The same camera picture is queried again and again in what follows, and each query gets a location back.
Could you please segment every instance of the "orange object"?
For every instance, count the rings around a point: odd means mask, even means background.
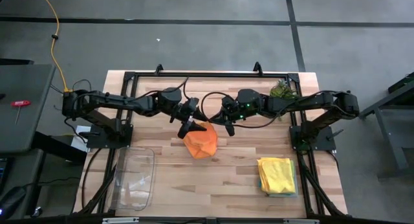
[[[183,141],[191,156],[195,159],[210,157],[217,151],[217,133],[209,122],[198,123],[207,131],[191,131]]]

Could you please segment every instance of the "wooden table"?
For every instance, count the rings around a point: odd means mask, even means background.
[[[125,71],[108,71],[104,92],[120,94]],[[299,73],[303,95],[319,91],[315,73]],[[183,78],[141,77],[137,95],[154,89],[176,87]],[[276,78],[190,78],[186,86],[188,96],[202,98],[211,91],[222,91],[232,97],[243,88],[269,93]],[[205,103],[206,114],[216,114],[221,96],[211,96]],[[100,109],[108,117],[116,110]],[[307,118],[318,117],[322,110],[307,111]],[[298,197],[267,197],[258,187],[257,159],[261,157],[288,157],[296,163],[296,153],[290,145],[288,128],[290,115],[260,129],[236,128],[229,137],[225,128],[214,126],[219,136],[217,153],[207,159],[193,159],[178,139],[179,121],[170,124],[169,116],[159,114],[146,118],[133,114],[134,125],[131,147],[151,148],[155,152],[154,185],[149,205],[140,212],[117,210],[117,216],[191,216],[229,218],[304,218],[305,209],[300,178]],[[251,117],[245,125],[262,125],[265,117]],[[102,183],[109,150],[102,150],[92,163],[85,186],[86,202]],[[85,168],[91,155],[89,153]],[[321,187],[344,213],[347,212],[336,163],[324,151],[314,154]],[[312,207],[316,210],[314,191],[309,185]],[[81,208],[80,189],[75,211]]]

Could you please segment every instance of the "yellow towel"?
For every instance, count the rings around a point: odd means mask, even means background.
[[[257,162],[262,191],[268,194],[296,192],[290,159],[265,157]]]

